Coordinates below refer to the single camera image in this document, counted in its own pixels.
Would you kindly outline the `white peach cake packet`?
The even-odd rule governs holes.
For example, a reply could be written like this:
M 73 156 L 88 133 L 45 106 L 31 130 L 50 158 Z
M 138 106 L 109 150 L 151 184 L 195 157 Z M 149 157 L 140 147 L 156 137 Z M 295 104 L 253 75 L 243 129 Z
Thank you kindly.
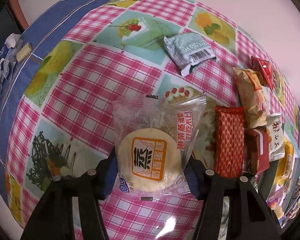
M 266 132 L 269 138 L 269 161 L 276 161 L 285 156 L 284 139 L 282 130 L 282 113 L 270 112 L 270 89 L 262 86 L 267 106 Z

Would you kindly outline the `orange patterned snack packet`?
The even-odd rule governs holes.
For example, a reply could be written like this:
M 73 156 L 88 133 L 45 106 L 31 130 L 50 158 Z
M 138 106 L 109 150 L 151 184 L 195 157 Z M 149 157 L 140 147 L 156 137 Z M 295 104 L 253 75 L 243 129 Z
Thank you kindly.
M 225 178 L 242 174 L 244 157 L 244 113 L 242 107 L 215 107 L 215 171 Z

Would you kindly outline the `blue white crumpled packet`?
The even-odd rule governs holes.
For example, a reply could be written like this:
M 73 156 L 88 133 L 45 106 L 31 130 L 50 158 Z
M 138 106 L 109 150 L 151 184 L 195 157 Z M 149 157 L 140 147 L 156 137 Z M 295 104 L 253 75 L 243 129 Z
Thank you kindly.
M 11 75 L 17 62 L 17 53 L 21 50 L 23 40 L 21 35 L 12 33 L 0 50 L 0 97 L 4 81 L 10 82 Z

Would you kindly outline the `steamed cake clear packet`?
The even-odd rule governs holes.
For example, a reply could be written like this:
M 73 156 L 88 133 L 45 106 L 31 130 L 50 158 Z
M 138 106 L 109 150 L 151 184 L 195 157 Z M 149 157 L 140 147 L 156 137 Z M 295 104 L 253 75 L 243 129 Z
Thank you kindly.
M 178 102 L 142 94 L 117 98 L 113 102 L 115 189 L 135 198 L 189 193 L 184 170 L 205 107 L 205 94 Z

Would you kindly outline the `pink checkered tablecloth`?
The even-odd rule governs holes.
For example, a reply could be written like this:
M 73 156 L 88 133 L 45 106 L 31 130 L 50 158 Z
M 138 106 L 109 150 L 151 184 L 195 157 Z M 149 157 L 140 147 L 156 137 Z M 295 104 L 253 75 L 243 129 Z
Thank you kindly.
M 164 37 L 184 33 L 201 35 L 217 56 L 186 77 L 164 47 Z M 8 207 L 17 223 L 25 229 L 55 178 L 78 178 L 115 150 L 113 102 L 121 96 L 178 102 L 205 94 L 190 157 L 215 171 L 215 107 L 243 108 L 233 68 L 251 69 L 251 56 L 270 62 L 270 112 L 282 113 L 283 132 L 289 129 L 298 142 L 299 107 L 283 71 L 234 21 L 194 0 L 107 0 L 87 12 L 43 58 L 19 100 L 5 168 Z M 263 172 L 247 171 L 246 129 L 254 128 L 246 128 L 244 116 L 243 166 L 237 178 L 247 177 L 258 192 Z M 194 239 L 203 201 L 191 191 L 135 198 L 116 190 L 115 183 L 98 202 L 108 239 Z M 280 237 L 297 233 L 299 221 L 290 220 L 297 203 L 282 220 L 278 209 L 270 208 Z

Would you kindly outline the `yellow barcode snack packet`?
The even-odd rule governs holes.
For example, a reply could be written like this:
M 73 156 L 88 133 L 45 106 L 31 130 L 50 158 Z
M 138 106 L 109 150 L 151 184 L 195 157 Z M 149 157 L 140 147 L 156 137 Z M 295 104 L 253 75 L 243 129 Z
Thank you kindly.
M 275 183 L 279 186 L 283 186 L 289 178 L 292 172 L 294 160 L 293 144 L 288 140 L 284 140 L 283 146 L 285 150 L 285 156 L 279 160 L 279 164 L 275 175 Z

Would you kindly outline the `bright red snack packet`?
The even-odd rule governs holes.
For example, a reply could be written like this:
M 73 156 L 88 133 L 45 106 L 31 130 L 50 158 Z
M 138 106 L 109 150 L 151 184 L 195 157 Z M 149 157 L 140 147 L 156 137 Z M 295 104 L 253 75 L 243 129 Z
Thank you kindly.
M 273 69 L 270 62 L 251 56 L 251 69 L 257 72 L 257 77 L 260 81 L 260 84 L 273 91 Z

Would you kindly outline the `silver green snack packet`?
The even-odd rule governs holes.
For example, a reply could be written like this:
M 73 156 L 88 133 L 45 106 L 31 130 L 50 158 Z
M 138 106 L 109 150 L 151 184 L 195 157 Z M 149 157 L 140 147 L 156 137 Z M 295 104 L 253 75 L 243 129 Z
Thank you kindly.
M 198 33 L 184 33 L 164 37 L 164 47 L 183 77 L 209 60 L 217 60 L 215 52 Z

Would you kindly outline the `white tray green rim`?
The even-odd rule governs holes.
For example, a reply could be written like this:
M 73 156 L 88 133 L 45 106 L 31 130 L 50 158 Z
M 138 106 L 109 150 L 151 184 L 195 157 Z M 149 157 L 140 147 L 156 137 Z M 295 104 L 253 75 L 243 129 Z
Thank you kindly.
M 284 141 L 293 145 L 291 157 L 270 162 L 270 166 L 260 175 L 258 192 L 273 210 L 278 209 L 279 219 L 288 214 L 288 209 L 296 200 L 297 184 L 300 178 L 300 151 L 290 130 L 285 128 Z

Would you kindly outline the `beige orange snack bag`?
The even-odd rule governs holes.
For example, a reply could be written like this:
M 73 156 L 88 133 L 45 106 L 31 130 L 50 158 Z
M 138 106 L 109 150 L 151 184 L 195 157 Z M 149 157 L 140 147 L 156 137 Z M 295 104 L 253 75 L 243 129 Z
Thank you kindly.
M 233 68 L 234 79 L 244 108 L 246 128 L 267 124 L 267 102 L 259 81 L 259 73 L 251 69 Z

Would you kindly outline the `small cream eraser block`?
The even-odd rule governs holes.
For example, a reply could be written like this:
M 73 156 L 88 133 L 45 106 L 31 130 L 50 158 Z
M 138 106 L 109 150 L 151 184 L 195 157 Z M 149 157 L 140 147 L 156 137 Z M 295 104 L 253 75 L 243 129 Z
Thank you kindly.
M 17 62 L 20 63 L 21 61 L 23 61 L 23 59 L 25 59 L 25 57 L 27 57 L 27 55 L 29 55 L 31 51 L 32 51 L 31 45 L 29 43 L 25 44 L 23 48 L 21 48 L 21 50 L 19 50 L 19 52 L 16 55 Z

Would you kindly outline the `dark red snack packet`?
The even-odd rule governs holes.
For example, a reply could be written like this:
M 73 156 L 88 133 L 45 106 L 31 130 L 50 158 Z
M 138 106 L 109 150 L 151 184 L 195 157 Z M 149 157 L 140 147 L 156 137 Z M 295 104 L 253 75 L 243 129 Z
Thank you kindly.
M 264 128 L 246 129 L 247 171 L 260 174 L 269 168 L 269 136 Z

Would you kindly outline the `blue bed sheet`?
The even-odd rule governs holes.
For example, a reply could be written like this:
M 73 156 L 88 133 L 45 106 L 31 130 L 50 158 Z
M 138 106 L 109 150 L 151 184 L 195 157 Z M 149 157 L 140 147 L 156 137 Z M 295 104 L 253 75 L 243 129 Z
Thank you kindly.
M 3 84 L 0 97 L 0 195 L 7 201 L 5 171 L 8 138 L 19 100 L 43 58 L 89 11 L 107 0 L 60 0 L 42 13 L 21 35 L 32 52 L 16 64 L 12 79 Z

